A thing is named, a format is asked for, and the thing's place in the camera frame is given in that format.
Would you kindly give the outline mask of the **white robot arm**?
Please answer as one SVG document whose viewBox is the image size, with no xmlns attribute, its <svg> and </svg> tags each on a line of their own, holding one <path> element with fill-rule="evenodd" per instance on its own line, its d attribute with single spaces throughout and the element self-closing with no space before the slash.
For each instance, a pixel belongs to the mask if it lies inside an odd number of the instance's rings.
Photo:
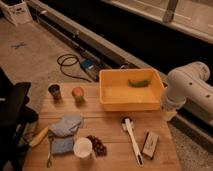
<svg viewBox="0 0 213 171">
<path fill-rule="evenodd" d="M 207 83 L 209 67 L 200 61 L 172 69 L 162 94 L 163 119 L 171 121 L 188 99 L 213 115 L 213 86 Z"/>
</svg>

